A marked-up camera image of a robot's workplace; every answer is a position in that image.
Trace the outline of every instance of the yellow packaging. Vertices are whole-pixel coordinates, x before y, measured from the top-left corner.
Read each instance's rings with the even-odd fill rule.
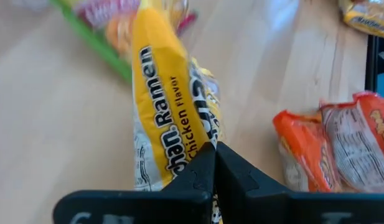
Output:
[[[126,2],[129,4],[132,1],[119,0],[119,5],[126,4]],[[189,0],[151,0],[151,4],[153,7],[162,8],[165,17],[170,20],[175,30],[185,19],[189,10]],[[107,41],[127,62],[131,61],[131,33],[135,13],[136,11],[133,10],[126,13],[115,12],[105,28]]]
[[[148,191],[177,177],[205,142],[223,141],[219,99],[206,82],[212,76],[151,3],[141,1],[132,31],[135,188]]]
[[[339,0],[344,22],[384,38],[384,0]]]

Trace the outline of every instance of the nutrition label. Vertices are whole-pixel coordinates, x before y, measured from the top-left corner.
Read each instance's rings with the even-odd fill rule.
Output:
[[[308,176],[302,166],[287,152],[282,144],[279,144],[279,152],[283,162],[286,185],[293,191],[308,192]]]
[[[359,103],[324,108],[323,119],[342,177],[357,190],[384,192],[384,154]]]

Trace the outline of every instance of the orange ramen package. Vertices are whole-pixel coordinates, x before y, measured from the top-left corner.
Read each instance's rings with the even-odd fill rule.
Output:
[[[320,116],[299,116],[282,111],[273,119],[280,138],[284,176],[291,190],[340,192],[332,147]]]
[[[384,98],[357,93],[321,111],[342,178],[358,191],[384,192]]]
[[[151,0],[141,1],[132,36],[135,188],[161,190],[205,142],[224,140],[217,86]]]

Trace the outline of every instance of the yellow ramen package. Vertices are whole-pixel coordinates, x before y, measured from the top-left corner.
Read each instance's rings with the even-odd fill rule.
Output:
[[[384,38],[384,0],[339,0],[344,22]]]
[[[161,190],[205,142],[223,141],[219,99],[206,82],[211,74],[189,57],[150,0],[141,1],[132,35],[135,188]],[[218,207],[214,212],[220,217]]]

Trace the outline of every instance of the green item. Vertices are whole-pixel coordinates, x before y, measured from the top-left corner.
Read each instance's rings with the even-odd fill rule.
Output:
[[[121,60],[118,54],[107,43],[102,35],[96,35],[81,19],[79,19],[72,9],[61,0],[50,0],[53,4],[61,8],[66,20],[73,29],[78,32],[123,78],[129,83],[132,82],[132,70],[128,62]]]

